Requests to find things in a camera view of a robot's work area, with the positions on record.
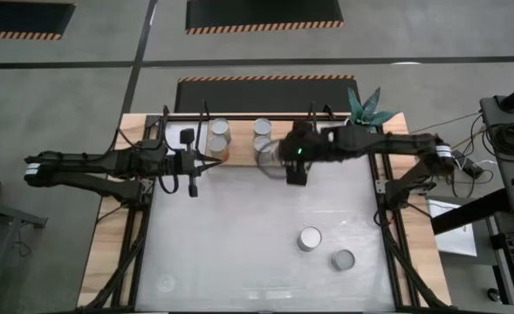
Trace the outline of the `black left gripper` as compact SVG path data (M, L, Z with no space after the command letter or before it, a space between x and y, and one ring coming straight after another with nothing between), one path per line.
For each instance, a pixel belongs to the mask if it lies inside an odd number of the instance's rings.
M172 170L172 176L174 180L174 188L171 194L175 193L179 187L179 175L188 176L188 195L190 197L198 196L198 189L195 183L195 152L192 148L192 143L195 140L194 129L182 129L180 131L180 143L186 146L185 149L172 148L168 145L168 148L175 153L174 165ZM203 173L212 167L220 166L223 161L215 158L196 158L196 161L200 161L202 164L196 168L198 173Z

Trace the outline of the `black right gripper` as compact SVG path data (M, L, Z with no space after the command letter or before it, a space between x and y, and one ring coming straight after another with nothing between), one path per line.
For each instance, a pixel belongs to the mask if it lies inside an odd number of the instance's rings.
M305 185L313 162L328 160L328 140L312 124L293 124L278 142L278 159L286 173L288 185Z

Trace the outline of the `orange and yellow can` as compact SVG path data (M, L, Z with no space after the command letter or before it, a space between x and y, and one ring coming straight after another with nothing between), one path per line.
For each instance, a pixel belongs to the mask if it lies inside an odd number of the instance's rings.
M226 161L229 158L229 142L221 135L214 135L207 141L207 151L211 157Z

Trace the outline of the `blue peas label can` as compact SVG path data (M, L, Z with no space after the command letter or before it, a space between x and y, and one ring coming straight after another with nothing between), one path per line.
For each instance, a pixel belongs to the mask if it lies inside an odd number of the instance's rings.
M258 136L253 140L253 148L257 168L270 179L283 180L284 170L277 157L278 142L265 136Z
M355 256L348 249L341 249L334 252L331 256L331 264L337 271L350 270L356 263Z

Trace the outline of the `orange pineapple label can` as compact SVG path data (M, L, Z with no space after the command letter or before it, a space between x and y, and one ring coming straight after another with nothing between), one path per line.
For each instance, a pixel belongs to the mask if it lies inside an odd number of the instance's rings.
M228 142L231 141L230 136L230 125L229 122L226 119L219 118L219 119L213 119L211 121L210 125L210 131L215 136L222 136L224 137Z

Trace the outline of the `yellow carrots label can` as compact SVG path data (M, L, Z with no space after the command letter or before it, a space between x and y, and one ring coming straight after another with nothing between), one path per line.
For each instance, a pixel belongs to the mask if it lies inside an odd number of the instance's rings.
M256 119L253 122L253 133L256 137L264 136L270 138L271 136L271 122L265 118Z

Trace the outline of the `blue cherries label can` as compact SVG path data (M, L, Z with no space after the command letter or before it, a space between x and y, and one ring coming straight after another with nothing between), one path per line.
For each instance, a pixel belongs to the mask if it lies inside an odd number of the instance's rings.
M322 242L321 232L313 227L305 227L298 235L297 245L304 252L315 250Z

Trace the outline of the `black mat with hazard stripes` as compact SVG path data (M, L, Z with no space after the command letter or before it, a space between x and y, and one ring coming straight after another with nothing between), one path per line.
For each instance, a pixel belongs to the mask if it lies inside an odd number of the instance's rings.
M0 39L60 40L77 5L0 1Z
M188 0L185 32L206 35L344 25L338 0Z
M177 82L176 113L302 113L315 105L349 111L348 92L359 92L352 75L257 75L186 77Z

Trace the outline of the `potted succulent in white pot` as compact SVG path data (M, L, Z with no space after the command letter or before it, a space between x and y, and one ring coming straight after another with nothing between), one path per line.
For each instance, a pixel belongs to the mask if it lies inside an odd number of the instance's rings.
M347 90L350 114L346 118L346 126L364 126L369 130L375 130L382 127L386 122L391 120L399 112L394 111L378 111L377 107L380 102L380 88L378 87L365 101L361 104L357 99L354 89Z

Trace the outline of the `black power adapter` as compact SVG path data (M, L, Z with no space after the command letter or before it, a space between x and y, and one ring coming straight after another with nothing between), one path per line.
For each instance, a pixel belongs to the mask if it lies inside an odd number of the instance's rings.
M478 178L483 170L476 165L469 157L465 157L463 153L458 150L452 152L452 156L456 165L467 175L472 178Z

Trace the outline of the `black metal beam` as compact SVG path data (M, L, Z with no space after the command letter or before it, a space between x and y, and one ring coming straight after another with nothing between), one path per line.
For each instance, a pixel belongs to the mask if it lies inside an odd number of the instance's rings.
M434 234L439 235L488 218L498 212L512 212L509 197L504 188L434 217L431 225Z

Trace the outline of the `white paper sheet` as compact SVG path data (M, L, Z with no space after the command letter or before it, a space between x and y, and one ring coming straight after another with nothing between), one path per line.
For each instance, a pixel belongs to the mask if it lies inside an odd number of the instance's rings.
M427 206L428 212L433 218L459 208L458 204L433 199L427 199ZM472 224L436 235L435 243L439 252L477 257Z

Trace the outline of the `wooden shelf with black frame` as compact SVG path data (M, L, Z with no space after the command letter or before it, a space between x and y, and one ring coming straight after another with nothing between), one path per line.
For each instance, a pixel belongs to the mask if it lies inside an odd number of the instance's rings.
M256 136L253 133L253 122L259 118L268 119L271 122L271 140L279 141L283 139L288 132L292 129L295 122L306 122L317 126L318 114L315 110L314 103L312 102L307 113L296 114L291 118L281 118L279 115L272 115L270 117L263 114L257 115L242 115L241 117L225 116L230 125L231 141L229 142L229 158L222 162L224 167L256 167L254 159L253 140ZM212 119L206 124L206 133L203 137L200 148L202 153L211 157L207 151L207 141L214 136L210 131L211 121L219 119L217 115L213 115Z

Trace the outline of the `black aluminium table frame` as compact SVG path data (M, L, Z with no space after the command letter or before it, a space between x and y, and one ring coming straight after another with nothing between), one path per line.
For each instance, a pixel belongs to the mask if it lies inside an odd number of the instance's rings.
M130 140L140 140L144 134L146 121L152 122L155 113L127 113L121 119L119 127ZM171 113L172 121L181 119L196 122L195 113ZM408 125L403 113L397 113L391 120L383 124L383 131L389 131L395 134L407 134ZM388 179L389 176L400 178L406 171L411 169L415 163L412 157L403 155L389 155L388 157L374 157L374 166L380 167L379 176L381 179ZM408 199L412 205L427 213L427 203L425 196L410 195ZM98 217L108 214L120 205L112 197L102 197ZM120 249L124 244L125 251L129 249L131 244L125 244L130 237L135 240L139 233L142 212L132 213L132 218L128 218L127 209L121 208L104 218L100 224L96 224L93 233L93 242L88 254L86 271L79 292L79 300L77 301L78 314L120 314L120 310L126 310L128 301L132 301L129 292L132 291L132 281L134 274L134 266L136 260L125 272L122 283L120 283L121 292L119 292L120 301L117 305L110 305L113 301L113 293L110 294L105 305L100 309L84 310L101 291L103 286L109 281L114 271L118 268ZM427 216L419 213L416 209L403 209L394 217L391 225L391 232L395 240L398 240L401 249L404 249L404 240L406 240L409 260L414 265L419 276L425 284L434 292L434 294L445 304L451 305L449 287L447 279L443 272L441 258L435 245L435 235L431 224L428 222ZM398 276L398 284L401 289L402 302L406 306L412 305L412 284L408 283L404 277L404 270L394 258L396 265L396 273Z

